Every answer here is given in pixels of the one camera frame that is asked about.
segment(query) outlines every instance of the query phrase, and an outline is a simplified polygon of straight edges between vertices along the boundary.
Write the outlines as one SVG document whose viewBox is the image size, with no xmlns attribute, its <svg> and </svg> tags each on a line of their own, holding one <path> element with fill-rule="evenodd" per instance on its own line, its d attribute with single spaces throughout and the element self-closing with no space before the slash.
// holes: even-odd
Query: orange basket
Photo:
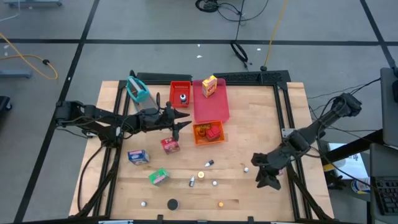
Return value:
<svg viewBox="0 0 398 224">
<path fill-rule="evenodd" d="M 203 132 L 200 133 L 200 130 L 207 130 L 210 129 L 213 126 L 217 126 L 220 129 L 220 136 L 216 138 L 213 141 L 209 141 L 206 137 L 206 135 L 203 135 Z M 213 143 L 219 143 L 225 141 L 224 138 L 224 129 L 223 129 L 223 123 L 221 121 L 209 121 L 205 123 L 199 123 L 199 124 L 194 124 L 192 125 L 193 127 L 193 135 L 195 137 L 195 144 L 196 145 L 205 145 L 205 144 L 213 144 Z"/>
<path fill-rule="evenodd" d="M 172 103 L 174 108 L 186 108 L 189 106 L 189 98 L 191 93 L 191 82 L 190 81 L 172 81 L 170 83 L 170 98 L 169 101 Z M 187 96 L 187 103 L 181 103 L 180 95 L 185 94 Z"/>
</svg>

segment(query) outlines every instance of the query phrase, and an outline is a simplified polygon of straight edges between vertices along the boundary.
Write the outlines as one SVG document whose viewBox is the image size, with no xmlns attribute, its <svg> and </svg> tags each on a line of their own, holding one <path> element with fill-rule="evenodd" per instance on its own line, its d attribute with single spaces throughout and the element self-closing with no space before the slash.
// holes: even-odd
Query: computer keyboard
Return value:
<svg viewBox="0 0 398 224">
<path fill-rule="evenodd" d="M 383 215 L 398 215 L 398 177 L 375 177 L 376 202 Z"/>
</svg>

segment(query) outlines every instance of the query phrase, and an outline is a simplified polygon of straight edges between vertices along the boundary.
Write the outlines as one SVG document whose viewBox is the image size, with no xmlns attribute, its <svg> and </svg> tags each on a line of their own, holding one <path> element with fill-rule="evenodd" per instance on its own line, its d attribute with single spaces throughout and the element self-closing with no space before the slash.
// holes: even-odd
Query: small cube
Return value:
<svg viewBox="0 0 398 224">
<path fill-rule="evenodd" d="M 208 98 L 217 90 L 217 78 L 212 75 L 201 83 L 203 95 Z"/>
<path fill-rule="evenodd" d="M 160 183 L 165 182 L 167 179 L 169 179 L 169 174 L 164 168 L 160 168 L 153 174 L 151 174 L 149 177 L 150 182 L 153 185 L 158 186 Z"/>
<path fill-rule="evenodd" d="M 209 141 L 214 141 L 221 136 L 220 128 L 217 126 L 213 126 L 206 131 L 206 138 Z"/>
<path fill-rule="evenodd" d="M 163 139 L 162 146 L 167 155 L 180 150 L 180 146 L 178 145 L 178 142 L 174 140 L 174 138 Z"/>
<path fill-rule="evenodd" d="M 128 152 L 127 155 L 134 165 L 141 165 L 149 162 L 149 155 L 145 150 L 131 151 Z"/>
</svg>

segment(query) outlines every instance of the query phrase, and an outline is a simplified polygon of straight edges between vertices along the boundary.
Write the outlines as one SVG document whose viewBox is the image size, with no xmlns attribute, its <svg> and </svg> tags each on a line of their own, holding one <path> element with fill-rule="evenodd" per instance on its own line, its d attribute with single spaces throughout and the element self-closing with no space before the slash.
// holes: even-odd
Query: red basket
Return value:
<svg viewBox="0 0 398 224">
<path fill-rule="evenodd" d="M 191 82 L 190 81 L 172 81 L 170 84 L 170 98 L 169 101 L 172 103 L 174 108 L 186 108 L 189 105 L 191 93 Z M 187 103 L 182 104 L 180 95 L 185 94 L 187 96 Z"/>
</svg>

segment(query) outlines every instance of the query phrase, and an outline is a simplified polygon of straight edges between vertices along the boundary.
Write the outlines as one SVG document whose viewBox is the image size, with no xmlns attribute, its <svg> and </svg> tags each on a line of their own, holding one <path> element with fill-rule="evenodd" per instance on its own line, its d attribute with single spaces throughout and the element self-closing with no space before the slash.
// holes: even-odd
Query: yellow box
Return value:
<svg viewBox="0 0 398 224">
<path fill-rule="evenodd" d="M 201 83 L 201 90 L 206 98 L 217 90 L 217 78 L 212 75 Z"/>
</svg>

